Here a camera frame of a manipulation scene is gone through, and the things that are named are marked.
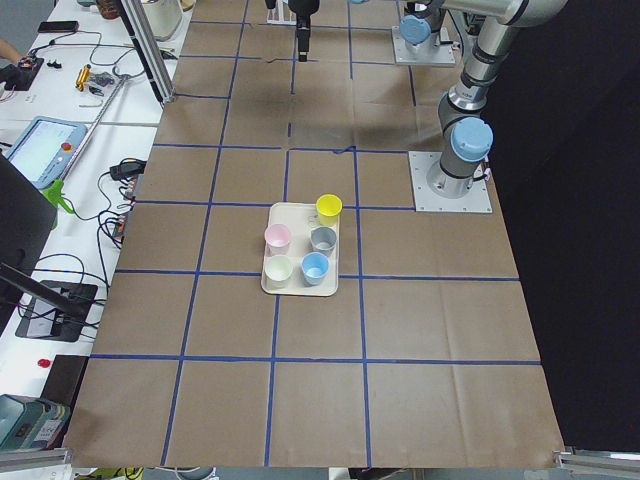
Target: metal frame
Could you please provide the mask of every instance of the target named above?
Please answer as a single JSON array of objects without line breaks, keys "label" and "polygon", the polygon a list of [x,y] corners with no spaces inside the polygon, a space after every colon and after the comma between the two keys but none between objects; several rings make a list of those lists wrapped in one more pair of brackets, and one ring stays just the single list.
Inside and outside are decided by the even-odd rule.
[{"label": "metal frame", "polygon": [[71,463],[71,450],[56,448],[40,452],[0,453],[0,473],[55,467]]},{"label": "metal frame", "polygon": [[174,100],[175,89],[140,0],[116,0],[120,16],[138,52],[153,93],[163,105]]},{"label": "metal frame", "polygon": [[[576,453],[556,452],[555,456],[558,468],[570,470],[572,473],[640,479],[640,455],[638,454],[577,450]],[[623,456],[634,456],[638,459],[619,458]]]}]

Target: black curtain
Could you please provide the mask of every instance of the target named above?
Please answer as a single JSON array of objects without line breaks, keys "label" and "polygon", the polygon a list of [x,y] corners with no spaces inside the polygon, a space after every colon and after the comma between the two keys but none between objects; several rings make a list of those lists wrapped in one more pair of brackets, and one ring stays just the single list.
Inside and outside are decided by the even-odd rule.
[{"label": "black curtain", "polygon": [[521,32],[483,117],[566,445],[640,451],[640,9]]}]

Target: electronic device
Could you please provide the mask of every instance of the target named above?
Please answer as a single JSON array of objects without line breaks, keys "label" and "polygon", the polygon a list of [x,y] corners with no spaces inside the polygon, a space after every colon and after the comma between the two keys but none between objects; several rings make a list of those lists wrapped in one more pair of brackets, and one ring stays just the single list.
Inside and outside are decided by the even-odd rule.
[{"label": "electronic device", "polygon": [[51,447],[70,414],[69,407],[44,398],[0,395],[0,452]]},{"label": "electronic device", "polygon": [[36,188],[44,190],[60,176],[86,133],[82,123],[35,117],[7,158]]},{"label": "electronic device", "polygon": [[33,299],[25,309],[17,335],[28,335],[36,301],[55,309],[49,320],[49,332],[37,338],[65,342],[76,341],[84,326],[97,292],[95,285],[68,282],[37,282],[33,271],[49,232],[56,220],[56,210],[47,199],[0,154],[0,331],[9,323],[23,293]]},{"label": "electronic device", "polygon": [[75,20],[59,22],[41,22],[38,33],[75,33],[80,25]]},{"label": "electronic device", "polygon": [[15,90],[25,92],[31,88],[31,84],[38,75],[44,58],[33,58],[19,65],[7,65],[0,70],[0,83],[4,82],[6,91]]}]

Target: tablet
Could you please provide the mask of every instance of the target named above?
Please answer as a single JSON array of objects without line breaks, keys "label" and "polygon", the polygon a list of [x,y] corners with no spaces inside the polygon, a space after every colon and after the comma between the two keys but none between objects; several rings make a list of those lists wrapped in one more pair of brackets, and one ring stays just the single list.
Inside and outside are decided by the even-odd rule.
[{"label": "tablet", "polygon": [[60,176],[86,133],[82,123],[36,117],[8,151],[7,159],[43,190]]}]

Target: pink cup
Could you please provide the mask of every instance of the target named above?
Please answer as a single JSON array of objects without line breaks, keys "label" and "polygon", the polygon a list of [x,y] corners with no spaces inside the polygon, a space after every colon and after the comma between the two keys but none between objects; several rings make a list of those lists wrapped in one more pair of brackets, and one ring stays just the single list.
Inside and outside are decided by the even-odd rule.
[{"label": "pink cup", "polygon": [[291,243],[291,230],[286,225],[274,223],[264,231],[264,240],[272,255],[284,255]]}]

